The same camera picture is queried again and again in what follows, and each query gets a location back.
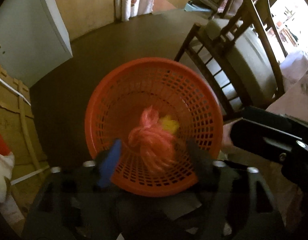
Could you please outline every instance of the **pink yarn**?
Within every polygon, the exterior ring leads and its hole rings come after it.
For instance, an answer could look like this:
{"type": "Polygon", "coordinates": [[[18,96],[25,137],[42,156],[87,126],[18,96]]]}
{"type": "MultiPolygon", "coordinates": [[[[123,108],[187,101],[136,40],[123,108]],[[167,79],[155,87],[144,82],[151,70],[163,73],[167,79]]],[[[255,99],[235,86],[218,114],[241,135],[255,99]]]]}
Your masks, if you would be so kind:
{"type": "Polygon", "coordinates": [[[174,135],[163,130],[158,111],[152,106],[144,109],[140,126],[134,128],[128,136],[131,147],[140,147],[140,155],[151,172],[162,172],[174,162],[173,141],[174,135]]]}

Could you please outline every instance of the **silver bolt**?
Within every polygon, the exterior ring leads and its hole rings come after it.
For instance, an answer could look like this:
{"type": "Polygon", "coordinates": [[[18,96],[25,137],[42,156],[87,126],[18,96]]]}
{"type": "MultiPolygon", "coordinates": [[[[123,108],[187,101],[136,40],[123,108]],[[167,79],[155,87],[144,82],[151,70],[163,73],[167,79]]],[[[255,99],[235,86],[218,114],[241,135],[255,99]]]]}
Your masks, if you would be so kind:
{"type": "Polygon", "coordinates": [[[302,148],[306,148],[306,147],[307,147],[307,146],[305,145],[304,142],[296,141],[296,143],[297,143],[298,145],[300,145],[302,148]]]}
{"type": "Polygon", "coordinates": [[[95,161],[86,161],[83,163],[84,167],[94,167],[96,165],[95,161]]]}
{"type": "Polygon", "coordinates": [[[255,168],[255,167],[248,167],[247,171],[249,173],[259,173],[259,170],[257,168],[255,168]]]}
{"type": "Polygon", "coordinates": [[[225,162],[222,161],[214,161],[213,165],[219,168],[224,168],[226,166],[225,162]]]}
{"type": "Polygon", "coordinates": [[[281,153],[280,156],[279,156],[280,162],[284,162],[285,159],[286,159],[286,153],[281,153]]]}
{"type": "Polygon", "coordinates": [[[51,167],[50,168],[51,173],[59,173],[61,171],[62,171],[62,169],[60,167],[51,167]]]}

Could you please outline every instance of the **white strap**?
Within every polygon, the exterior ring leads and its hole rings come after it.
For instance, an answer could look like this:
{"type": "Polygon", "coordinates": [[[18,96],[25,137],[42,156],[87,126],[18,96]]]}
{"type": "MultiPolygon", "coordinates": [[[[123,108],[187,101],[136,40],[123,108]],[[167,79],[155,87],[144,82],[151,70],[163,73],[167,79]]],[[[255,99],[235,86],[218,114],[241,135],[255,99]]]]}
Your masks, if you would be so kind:
{"type": "Polygon", "coordinates": [[[29,102],[21,93],[19,93],[19,92],[16,91],[15,89],[13,89],[9,84],[7,84],[7,83],[6,83],[4,80],[2,80],[1,78],[0,78],[0,82],[3,83],[6,87],[8,87],[10,90],[12,90],[14,93],[18,94],[21,98],[23,98],[23,99],[26,101],[26,103],[28,103],[28,104],[31,106],[30,102],[29,102]]]}
{"type": "Polygon", "coordinates": [[[44,171],[44,170],[46,170],[46,169],[48,169],[48,168],[49,168],[49,165],[47,165],[46,167],[41,168],[41,169],[39,169],[39,170],[37,170],[37,171],[33,171],[33,172],[31,172],[30,174],[27,174],[27,175],[25,175],[25,176],[23,176],[23,177],[20,177],[20,178],[18,178],[18,179],[14,179],[14,180],[12,180],[12,181],[10,182],[10,184],[11,184],[11,185],[15,185],[16,183],[19,183],[19,182],[21,182],[21,181],[23,181],[23,180],[25,180],[25,179],[28,179],[28,178],[30,178],[30,177],[33,177],[34,175],[36,175],[36,174],[38,174],[38,173],[40,173],[40,172],[42,172],[42,171],[44,171]]]}

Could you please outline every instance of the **seat cushion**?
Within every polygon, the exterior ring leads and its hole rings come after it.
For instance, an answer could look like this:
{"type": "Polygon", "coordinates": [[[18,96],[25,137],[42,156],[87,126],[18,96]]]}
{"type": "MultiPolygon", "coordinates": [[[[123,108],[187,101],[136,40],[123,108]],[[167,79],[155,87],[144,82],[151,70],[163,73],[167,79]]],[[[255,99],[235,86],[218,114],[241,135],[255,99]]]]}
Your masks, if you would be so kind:
{"type": "MultiPolygon", "coordinates": [[[[213,19],[200,29],[200,35],[216,38],[227,19],[213,19]]],[[[276,91],[277,85],[260,39],[248,28],[225,52],[225,57],[241,78],[254,106],[268,104],[276,91]]]]}

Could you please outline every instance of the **orange plastic basket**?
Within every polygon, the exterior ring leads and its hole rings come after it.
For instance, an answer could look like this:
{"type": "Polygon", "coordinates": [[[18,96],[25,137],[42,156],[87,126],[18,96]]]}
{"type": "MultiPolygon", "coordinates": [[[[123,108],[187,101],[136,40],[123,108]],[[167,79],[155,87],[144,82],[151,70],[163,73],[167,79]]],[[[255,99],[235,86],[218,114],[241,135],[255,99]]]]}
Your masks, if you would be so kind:
{"type": "MultiPolygon", "coordinates": [[[[180,124],[177,137],[195,137],[201,149],[217,158],[223,120],[211,88],[194,71],[164,58],[141,58],[110,72],[98,84],[87,106],[85,134],[93,158],[109,149],[115,138],[127,143],[139,125],[144,108],[153,106],[160,116],[171,115],[180,124]]],[[[197,182],[185,149],[176,147],[176,163],[165,174],[153,175],[141,157],[122,147],[112,182],[143,196],[168,196],[197,182]]]]}

